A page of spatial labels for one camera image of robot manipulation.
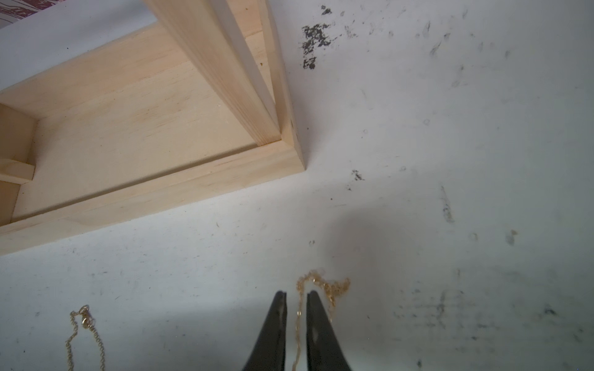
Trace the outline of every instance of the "lobster clasp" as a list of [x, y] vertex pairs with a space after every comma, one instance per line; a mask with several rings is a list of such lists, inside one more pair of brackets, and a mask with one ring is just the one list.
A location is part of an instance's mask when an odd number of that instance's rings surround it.
[[91, 317], [91, 312], [89, 312], [89, 306], [83, 306], [78, 312], [83, 317], [83, 320], [81, 321], [83, 328], [88, 329], [89, 327], [92, 327], [93, 317]]

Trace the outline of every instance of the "red patterned fabric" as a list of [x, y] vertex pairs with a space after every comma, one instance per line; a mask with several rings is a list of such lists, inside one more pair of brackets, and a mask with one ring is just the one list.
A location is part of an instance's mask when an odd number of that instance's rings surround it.
[[0, 28], [64, 0], [0, 0]]

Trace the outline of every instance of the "gold necklace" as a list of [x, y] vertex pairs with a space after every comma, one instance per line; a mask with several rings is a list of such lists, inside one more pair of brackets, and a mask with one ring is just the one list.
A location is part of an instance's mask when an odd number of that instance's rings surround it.
[[305, 283], [312, 281], [314, 285], [324, 290], [324, 294], [330, 302], [330, 308], [328, 314], [330, 322], [332, 322], [332, 314], [336, 309], [336, 298], [343, 296], [350, 286], [350, 279], [345, 278], [342, 282], [328, 282], [322, 278], [322, 276], [315, 270], [309, 271], [305, 276], [300, 277], [297, 280], [297, 292], [299, 293], [299, 308], [297, 310], [297, 320], [295, 321], [295, 340], [297, 341], [297, 356], [295, 362], [293, 362], [293, 371], [296, 370], [297, 364], [299, 363], [299, 356], [301, 355], [301, 337], [299, 336], [299, 329], [301, 327], [301, 312], [303, 309], [303, 296], [305, 294]]
[[97, 333], [97, 329], [95, 328], [95, 320], [91, 316], [91, 312], [89, 312], [88, 305], [83, 306], [78, 312], [70, 312], [70, 323], [72, 323], [74, 332], [72, 333], [72, 335], [70, 335], [68, 340], [66, 340], [66, 352], [68, 353], [68, 371], [74, 371], [74, 361], [72, 360], [72, 345], [70, 343], [72, 342], [72, 339], [74, 339], [74, 337], [78, 334], [78, 324], [76, 323], [75, 319], [77, 315], [80, 315], [83, 318], [83, 320], [81, 321], [83, 328], [88, 329], [93, 334], [93, 337], [95, 338], [95, 341], [99, 346], [99, 352], [101, 354], [101, 365], [99, 368], [101, 369], [101, 371], [105, 371], [105, 349], [103, 348], [103, 341], [101, 341], [101, 338]]

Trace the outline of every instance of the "plier jaw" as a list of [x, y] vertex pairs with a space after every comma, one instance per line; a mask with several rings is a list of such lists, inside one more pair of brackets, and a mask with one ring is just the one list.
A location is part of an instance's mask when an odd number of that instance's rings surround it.
[[284, 371], [286, 333], [287, 293], [278, 291], [244, 371]]
[[[306, 309], [307, 369], [350, 371], [317, 292], [307, 294]], [[244, 371], [284, 371], [286, 330], [287, 294], [278, 291]]]

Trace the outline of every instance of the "wooden tray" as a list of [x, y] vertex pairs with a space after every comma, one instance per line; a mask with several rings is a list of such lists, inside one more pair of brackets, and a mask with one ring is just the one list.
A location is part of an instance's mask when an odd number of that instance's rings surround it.
[[0, 91], [0, 254], [304, 170], [267, 0], [145, 3], [158, 23]]

